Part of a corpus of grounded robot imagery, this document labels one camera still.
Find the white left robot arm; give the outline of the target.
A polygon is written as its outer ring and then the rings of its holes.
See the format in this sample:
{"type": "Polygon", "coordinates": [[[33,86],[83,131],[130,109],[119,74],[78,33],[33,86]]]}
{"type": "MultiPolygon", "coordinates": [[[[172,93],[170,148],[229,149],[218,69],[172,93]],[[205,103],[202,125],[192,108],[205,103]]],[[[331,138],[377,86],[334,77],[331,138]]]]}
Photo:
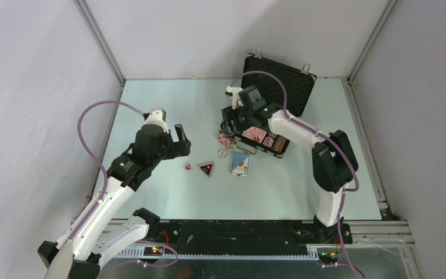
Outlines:
{"type": "Polygon", "coordinates": [[[44,241],[38,254],[46,278],[97,278],[104,266],[134,242],[153,242],[160,235],[159,216],[140,208],[120,228],[102,232],[122,205],[140,188],[163,160],[190,154],[191,142],[181,124],[178,141],[160,124],[144,124],[135,141],[117,158],[106,174],[106,186],[90,201],[78,219],[57,241],[44,241]]]}

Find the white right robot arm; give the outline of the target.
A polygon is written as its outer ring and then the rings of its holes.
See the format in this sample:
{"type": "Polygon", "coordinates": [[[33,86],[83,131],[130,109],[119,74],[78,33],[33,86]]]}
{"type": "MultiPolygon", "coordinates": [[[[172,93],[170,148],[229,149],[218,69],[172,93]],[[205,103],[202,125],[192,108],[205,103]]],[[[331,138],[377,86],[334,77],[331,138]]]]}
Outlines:
{"type": "Polygon", "coordinates": [[[342,195],[354,179],[358,162],[345,132],[328,133],[292,115],[277,103],[268,103],[257,87],[227,86],[231,105],[222,109],[220,131],[227,137],[274,157],[294,143],[312,156],[312,173],[321,188],[314,228],[317,240],[329,243],[338,235],[342,195]]]}

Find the orange brown chip stack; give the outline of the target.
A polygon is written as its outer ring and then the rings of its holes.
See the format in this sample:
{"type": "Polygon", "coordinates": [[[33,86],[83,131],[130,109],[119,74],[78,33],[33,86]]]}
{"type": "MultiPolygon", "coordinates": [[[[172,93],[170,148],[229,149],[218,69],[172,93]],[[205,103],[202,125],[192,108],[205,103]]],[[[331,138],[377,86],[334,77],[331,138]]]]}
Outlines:
{"type": "Polygon", "coordinates": [[[278,153],[282,153],[286,142],[287,139],[285,137],[278,135],[275,139],[272,149],[278,153]]]}

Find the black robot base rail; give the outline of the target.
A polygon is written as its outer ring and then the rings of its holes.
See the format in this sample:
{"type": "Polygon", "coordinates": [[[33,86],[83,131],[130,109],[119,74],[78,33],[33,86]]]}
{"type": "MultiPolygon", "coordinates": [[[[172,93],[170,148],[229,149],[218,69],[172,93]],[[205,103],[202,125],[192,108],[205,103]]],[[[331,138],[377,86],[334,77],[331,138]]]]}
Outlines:
{"type": "Polygon", "coordinates": [[[302,220],[162,220],[145,208],[133,212],[148,226],[146,239],[180,256],[305,256],[308,245],[352,244],[350,226],[302,220]]]}

